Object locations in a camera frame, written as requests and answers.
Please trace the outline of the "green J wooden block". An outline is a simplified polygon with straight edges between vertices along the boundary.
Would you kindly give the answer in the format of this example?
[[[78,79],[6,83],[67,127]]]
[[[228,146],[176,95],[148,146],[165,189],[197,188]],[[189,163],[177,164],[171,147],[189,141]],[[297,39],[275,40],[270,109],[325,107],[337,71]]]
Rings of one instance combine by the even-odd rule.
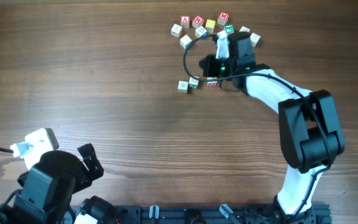
[[[190,77],[189,79],[189,87],[193,89],[198,89],[199,81],[195,78]]]

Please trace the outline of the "plain engraved wooden block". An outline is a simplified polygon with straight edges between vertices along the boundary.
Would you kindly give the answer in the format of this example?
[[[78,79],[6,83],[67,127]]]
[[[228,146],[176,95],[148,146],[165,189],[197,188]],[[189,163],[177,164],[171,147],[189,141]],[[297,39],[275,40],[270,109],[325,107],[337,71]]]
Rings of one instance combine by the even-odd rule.
[[[188,93],[189,83],[186,81],[178,82],[178,92],[180,93]]]

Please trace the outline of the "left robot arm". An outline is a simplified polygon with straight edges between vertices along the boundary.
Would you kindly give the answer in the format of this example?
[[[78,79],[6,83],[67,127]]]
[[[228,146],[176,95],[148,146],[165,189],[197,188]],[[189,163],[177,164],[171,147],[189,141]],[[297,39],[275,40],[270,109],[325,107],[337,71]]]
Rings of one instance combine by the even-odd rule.
[[[65,151],[48,151],[17,179],[21,189],[0,204],[0,223],[61,223],[66,213],[74,223],[119,223],[117,209],[93,196],[70,206],[72,195],[91,186],[104,174],[92,144],[78,148],[82,159]]]

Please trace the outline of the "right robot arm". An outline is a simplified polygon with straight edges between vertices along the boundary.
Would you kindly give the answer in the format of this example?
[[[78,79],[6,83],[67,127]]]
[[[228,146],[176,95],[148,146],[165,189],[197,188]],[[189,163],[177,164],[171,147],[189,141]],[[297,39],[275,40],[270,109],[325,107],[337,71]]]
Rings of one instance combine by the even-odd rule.
[[[280,221],[311,216],[311,198],[322,174],[344,152],[344,138],[334,100],[326,90],[300,88],[257,64],[252,37],[246,32],[211,35],[216,53],[200,60],[205,80],[231,81],[234,88],[256,98],[278,114],[280,147],[288,163],[276,196]]]

